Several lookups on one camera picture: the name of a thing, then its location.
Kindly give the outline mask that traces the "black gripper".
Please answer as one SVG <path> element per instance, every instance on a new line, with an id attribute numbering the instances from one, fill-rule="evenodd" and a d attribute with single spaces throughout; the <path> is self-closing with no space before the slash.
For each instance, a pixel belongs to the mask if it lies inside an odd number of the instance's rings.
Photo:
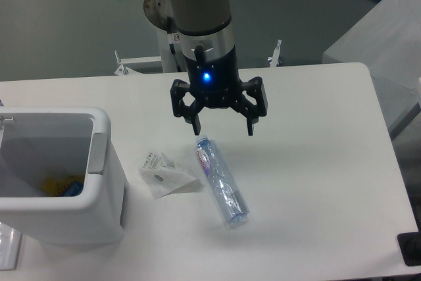
<path id="1" fill-rule="evenodd" d="M 268 112 L 268 100 L 263 79 L 256 76 L 247 82 L 239 79 L 234 33 L 222 29 L 202 36 L 181 35 L 189 83 L 175 79 L 170 88 L 172 111 L 191 124 L 195 135 L 201 133 L 199 113 L 231 107 L 246 118 L 247 133 L 252 136 L 254 124 Z M 186 105 L 184 97 L 194 100 Z"/>

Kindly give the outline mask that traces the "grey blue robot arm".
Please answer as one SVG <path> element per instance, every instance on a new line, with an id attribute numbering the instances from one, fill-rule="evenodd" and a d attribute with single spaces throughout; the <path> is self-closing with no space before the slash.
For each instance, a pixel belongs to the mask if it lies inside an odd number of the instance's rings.
<path id="1" fill-rule="evenodd" d="M 199 135 L 203 108 L 232 108 L 247 119 L 247 131 L 267 115 L 263 80 L 239 77 L 229 0 L 169 0 L 178 31 L 188 82 L 170 89 L 174 116 L 183 117 Z"/>

